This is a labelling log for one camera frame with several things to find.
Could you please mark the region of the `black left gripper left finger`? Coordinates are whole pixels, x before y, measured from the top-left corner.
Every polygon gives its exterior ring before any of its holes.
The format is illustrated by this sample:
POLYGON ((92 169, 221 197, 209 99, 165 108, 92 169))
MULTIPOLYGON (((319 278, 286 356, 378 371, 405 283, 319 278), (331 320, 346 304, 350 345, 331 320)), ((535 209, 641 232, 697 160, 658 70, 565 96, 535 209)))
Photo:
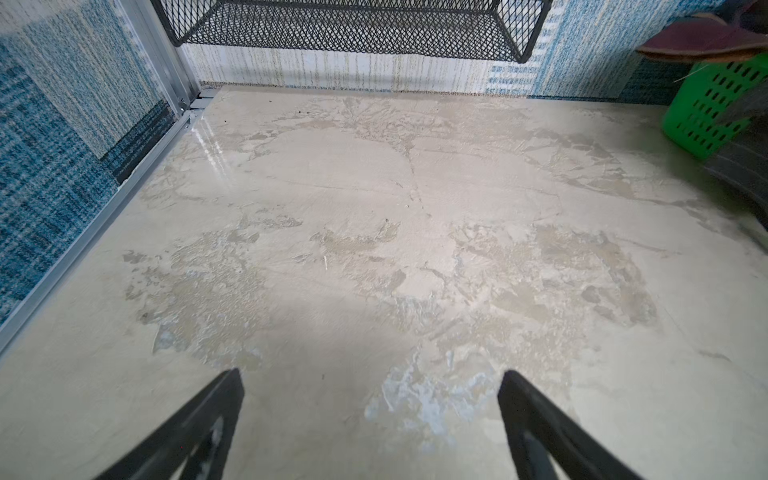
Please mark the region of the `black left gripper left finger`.
POLYGON ((237 368, 216 376, 100 479, 221 479, 245 391, 237 368))

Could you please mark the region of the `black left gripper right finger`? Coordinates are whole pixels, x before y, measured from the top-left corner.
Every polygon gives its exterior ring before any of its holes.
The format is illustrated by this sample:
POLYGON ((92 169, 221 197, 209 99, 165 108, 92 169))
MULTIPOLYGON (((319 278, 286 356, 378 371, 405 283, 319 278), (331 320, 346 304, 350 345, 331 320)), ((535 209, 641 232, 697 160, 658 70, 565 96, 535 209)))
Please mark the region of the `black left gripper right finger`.
POLYGON ((504 373, 497 394, 507 443, 520 479, 637 479, 522 374, 504 373))

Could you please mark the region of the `grey pinstriped long sleeve shirt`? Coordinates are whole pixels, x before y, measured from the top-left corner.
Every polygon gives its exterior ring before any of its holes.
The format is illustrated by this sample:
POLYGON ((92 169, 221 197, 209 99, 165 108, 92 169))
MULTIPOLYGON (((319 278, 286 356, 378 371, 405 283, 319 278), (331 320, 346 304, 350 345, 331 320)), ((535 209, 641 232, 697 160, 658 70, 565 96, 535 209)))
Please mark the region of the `grey pinstriped long sleeve shirt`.
POLYGON ((704 169, 749 199, 758 222, 767 229, 767 81, 731 102, 715 124, 748 120, 736 135, 713 153, 704 169))

